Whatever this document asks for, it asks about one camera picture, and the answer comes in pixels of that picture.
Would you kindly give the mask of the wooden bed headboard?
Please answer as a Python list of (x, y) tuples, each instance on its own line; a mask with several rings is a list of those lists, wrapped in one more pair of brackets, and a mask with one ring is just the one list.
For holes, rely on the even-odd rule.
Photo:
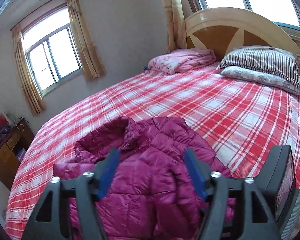
[(300, 48), (278, 25), (249, 10), (212, 8), (185, 20), (188, 48), (211, 49), (218, 61), (242, 46), (272, 46), (300, 55)]

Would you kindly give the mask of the striped pillow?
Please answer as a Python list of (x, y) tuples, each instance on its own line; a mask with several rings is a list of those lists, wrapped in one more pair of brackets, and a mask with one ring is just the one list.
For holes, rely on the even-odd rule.
[(223, 57), (218, 69), (238, 66), (279, 76), (300, 89), (300, 54), (269, 46), (245, 46)]

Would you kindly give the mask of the left beige curtain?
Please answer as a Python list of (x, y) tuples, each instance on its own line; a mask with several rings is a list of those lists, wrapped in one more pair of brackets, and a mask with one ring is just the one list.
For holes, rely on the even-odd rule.
[(37, 116), (46, 109), (45, 102), (35, 84), (33, 74), (26, 60), (22, 43), (22, 33), (19, 25), (12, 29), (13, 52), (17, 67), (17, 74), (21, 90), (33, 116)]

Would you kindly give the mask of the right beige curtain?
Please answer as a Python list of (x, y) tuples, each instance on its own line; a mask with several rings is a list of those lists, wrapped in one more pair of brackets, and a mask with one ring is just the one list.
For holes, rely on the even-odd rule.
[(66, 6), (70, 18), (70, 28), (85, 77), (92, 80), (105, 76), (106, 70), (98, 55), (79, 0), (66, 0)]

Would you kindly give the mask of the magenta puffer jacket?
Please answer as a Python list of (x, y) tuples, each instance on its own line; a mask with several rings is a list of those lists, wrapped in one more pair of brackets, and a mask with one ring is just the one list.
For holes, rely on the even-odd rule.
[(196, 196), (183, 162), (191, 148), (201, 161), (231, 177), (215, 151), (182, 118), (135, 122), (119, 117), (75, 143), (74, 157), (55, 164), (62, 180), (92, 170), (112, 148), (120, 164), (107, 195), (96, 204), (109, 239), (193, 239), (208, 205)]

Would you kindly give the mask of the red plaid bed sheet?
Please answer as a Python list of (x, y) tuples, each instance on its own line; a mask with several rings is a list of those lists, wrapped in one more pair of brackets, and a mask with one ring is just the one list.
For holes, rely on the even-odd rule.
[(256, 175), (272, 146), (289, 145), (300, 188), (300, 96), (223, 77), (214, 66), (174, 75), (148, 70), (42, 125), (11, 188), (5, 227), (12, 239), (21, 238), (53, 165), (69, 161), (78, 139), (119, 116), (183, 118), (236, 177)]

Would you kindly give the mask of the grey floral pillow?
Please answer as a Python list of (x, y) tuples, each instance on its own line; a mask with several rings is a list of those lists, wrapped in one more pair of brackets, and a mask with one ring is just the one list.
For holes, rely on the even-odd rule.
[(256, 82), (269, 87), (280, 88), (294, 95), (300, 95), (300, 89), (287, 80), (272, 74), (245, 69), (238, 66), (228, 66), (221, 71), (221, 75), (233, 79)]

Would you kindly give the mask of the pink folded quilt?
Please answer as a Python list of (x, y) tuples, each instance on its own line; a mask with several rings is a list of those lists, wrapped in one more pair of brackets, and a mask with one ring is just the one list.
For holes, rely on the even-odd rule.
[(216, 61), (217, 58), (210, 49), (177, 49), (171, 53), (154, 57), (149, 61), (147, 68), (172, 75), (206, 67)]

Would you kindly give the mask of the side window with aluminium frame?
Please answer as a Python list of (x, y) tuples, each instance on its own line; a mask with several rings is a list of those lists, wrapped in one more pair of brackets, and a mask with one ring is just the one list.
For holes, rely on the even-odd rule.
[(82, 70), (66, 7), (27, 29), (23, 33), (23, 49), (42, 96)]

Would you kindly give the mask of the brown wooden desk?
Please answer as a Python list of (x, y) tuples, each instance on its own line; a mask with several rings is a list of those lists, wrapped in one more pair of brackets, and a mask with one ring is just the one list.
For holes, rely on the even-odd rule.
[(9, 190), (21, 163), (17, 155), (21, 150), (28, 150), (33, 140), (29, 123), (21, 118), (0, 143), (0, 181)]

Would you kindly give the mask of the clutter pile on desk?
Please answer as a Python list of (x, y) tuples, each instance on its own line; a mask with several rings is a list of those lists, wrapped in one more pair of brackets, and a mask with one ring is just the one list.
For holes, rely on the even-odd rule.
[(14, 122), (8, 117), (4, 112), (0, 113), (0, 145), (3, 140), (10, 133), (11, 129), (14, 126)]

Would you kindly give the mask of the beige curtain near headboard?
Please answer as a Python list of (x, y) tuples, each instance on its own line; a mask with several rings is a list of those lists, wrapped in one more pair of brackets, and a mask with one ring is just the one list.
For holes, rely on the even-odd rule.
[(185, 49), (186, 29), (181, 0), (161, 0), (167, 22), (167, 51)]

